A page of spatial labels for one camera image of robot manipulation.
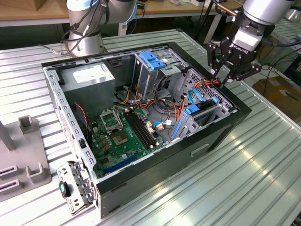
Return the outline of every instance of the blue connector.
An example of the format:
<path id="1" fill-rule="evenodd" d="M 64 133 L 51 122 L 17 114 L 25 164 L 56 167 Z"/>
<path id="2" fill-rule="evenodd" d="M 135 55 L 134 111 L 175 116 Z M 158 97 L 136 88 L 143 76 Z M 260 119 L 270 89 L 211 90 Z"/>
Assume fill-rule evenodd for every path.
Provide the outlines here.
<path id="1" fill-rule="evenodd" d="M 188 114 L 188 115 L 191 115 L 195 112 L 199 111 L 199 108 L 196 106 L 196 105 L 190 105 L 188 107 L 185 108 L 185 112 Z"/>
<path id="2" fill-rule="evenodd" d="M 218 98 L 217 98 L 217 97 L 213 97 L 212 100 L 213 100 L 213 102 L 215 102 L 216 104 L 218 103 Z"/>
<path id="3" fill-rule="evenodd" d="M 162 63 L 157 56 L 150 51 L 141 52 L 139 55 L 152 70 L 166 67 L 166 64 Z"/>
<path id="4" fill-rule="evenodd" d="M 206 101 L 206 99 L 204 99 L 204 98 L 200 95 L 200 93 L 197 91 L 197 89 L 190 89 L 190 90 L 188 91 L 188 98 L 189 98 L 189 100 L 192 102 L 192 104 L 194 104 L 194 101 L 193 101 L 193 98 L 192 98 L 192 95 L 191 95 L 191 92 L 192 92 L 192 91 L 196 94 L 196 96 L 197 96 L 197 98 L 198 98 L 199 101 Z"/>

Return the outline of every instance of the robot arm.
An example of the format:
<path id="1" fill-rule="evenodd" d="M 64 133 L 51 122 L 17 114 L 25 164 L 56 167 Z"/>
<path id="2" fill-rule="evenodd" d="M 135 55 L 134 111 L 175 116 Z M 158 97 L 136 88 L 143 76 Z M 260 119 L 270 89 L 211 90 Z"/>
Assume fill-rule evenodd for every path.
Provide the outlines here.
<path id="1" fill-rule="evenodd" d="M 67 48 L 80 57 L 104 52 L 100 24 L 131 21 L 137 0 L 67 0 L 71 31 Z"/>
<path id="2" fill-rule="evenodd" d="M 207 45 L 208 65 L 212 67 L 213 79 L 226 62 L 232 64 L 232 67 L 223 84 L 228 79 L 240 81 L 258 73 L 261 65 L 255 58 L 263 34 L 267 30 L 274 29 L 274 24 L 281 20 L 294 0 L 246 0 L 243 10 L 239 13 L 227 9 L 216 1 L 215 3 L 236 19 L 226 38 L 220 43 L 210 42 Z M 222 57 L 218 62 L 215 51 L 219 46 Z M 245 73 L 237 74 L 237 67 L 247 63 L 250 63 L 249 69 Z"/>

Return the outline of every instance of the motherboard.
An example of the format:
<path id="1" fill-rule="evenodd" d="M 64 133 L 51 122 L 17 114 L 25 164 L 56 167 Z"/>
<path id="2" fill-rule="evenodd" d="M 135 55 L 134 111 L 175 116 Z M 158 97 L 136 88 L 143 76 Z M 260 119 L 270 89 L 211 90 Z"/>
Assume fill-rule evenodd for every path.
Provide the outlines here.
<path id="1" fill-rule="evenodd" d="M 165 140 L 148 127 L 148 118 L 140 108 L 123 112 L 107 111 L 92 121 L 92 152 L 98 177 L 103 177 L 166 145 Z"/>

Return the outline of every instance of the gray plastic holder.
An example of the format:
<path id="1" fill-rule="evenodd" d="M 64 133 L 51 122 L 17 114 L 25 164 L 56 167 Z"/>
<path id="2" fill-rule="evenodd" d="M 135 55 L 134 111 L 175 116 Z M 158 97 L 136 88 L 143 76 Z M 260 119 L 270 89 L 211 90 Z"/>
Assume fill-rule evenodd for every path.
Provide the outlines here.
<path id="1" fill-rule="evenodd" d="M 0 202 L 51 181 L 39 122 L 29 115 L 0 122 Z"/>

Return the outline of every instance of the pci slot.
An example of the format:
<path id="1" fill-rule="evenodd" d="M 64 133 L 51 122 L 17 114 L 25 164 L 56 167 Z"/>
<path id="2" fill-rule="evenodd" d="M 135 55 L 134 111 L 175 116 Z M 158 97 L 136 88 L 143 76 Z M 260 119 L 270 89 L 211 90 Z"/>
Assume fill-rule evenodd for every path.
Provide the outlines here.
<path id="1" fill-rule="evenodd" d="M 134 112 L 125 113 L 124 117 L 142 142 L 145 149 L 149 149 L 151 145 L 155 145 L 156 142 Z"/>
<path id="2" fill-rule="evenodd" d="M 109 168 L 104 169 L 104 170 L 103 170 L 103 173 L 104 173 L 104 174 L 110 173 L 110 172 L 112 172 L 112 171 L 115 171 L 115 170 L 117 170 L 117 169 L 119 169 L 119 168 L 121 168 L 121 167 L 127 165 L 128 163 L 134 161 L 134 160 L 136 159 L 136 156 L 137 156 L 138 154 L 139 154 L 139 152 L 137 152 L 136 154 L 132 155 L 131 157 L 129 157 L 129 158 L 127 158 L 127 159 L 121 161 L 120 163 L 117 163 L 117 164 L 114 165 L 114 166 L 110 166 Z"/>

